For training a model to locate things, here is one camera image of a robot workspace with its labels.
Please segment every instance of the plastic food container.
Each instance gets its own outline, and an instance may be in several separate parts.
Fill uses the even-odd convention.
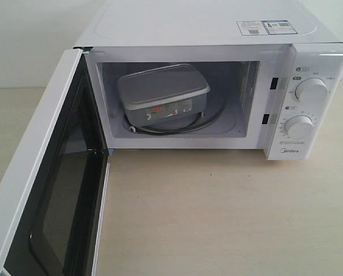
[[[210,87],[193,66],[178,64],[123,76],[118,91],[129,122],[143,127],[202,112]]]

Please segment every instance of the microwave door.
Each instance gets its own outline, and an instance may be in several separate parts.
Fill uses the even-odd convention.
[[[67,50],[0,184],[0,272],[91,275],[107,157],[85,58]]]

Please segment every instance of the power level knob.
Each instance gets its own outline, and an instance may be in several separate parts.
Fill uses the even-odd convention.
[[[312,134],[314,125],[309,117],[299,115],[290,118],[285,123],[284,129],[290,138],[294,140],[303,140]]]
[[[326,99],[329,91],[325,82],[318,78],[306,79],[296,89],[296,98],[301,102],[316,103]]]

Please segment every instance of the microwave top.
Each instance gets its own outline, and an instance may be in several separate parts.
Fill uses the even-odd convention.
[[[75,47],[339,42],[297,0],[108,0]]]

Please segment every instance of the brand logo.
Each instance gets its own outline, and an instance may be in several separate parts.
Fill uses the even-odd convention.
[[[298,153],[299,151],[298,150],[296,150],[296,149],[291,149],[291,148],[282,148],[281,150],[280,150],[280,153],[282,153],[282,154],[294,154],[294,153]]]

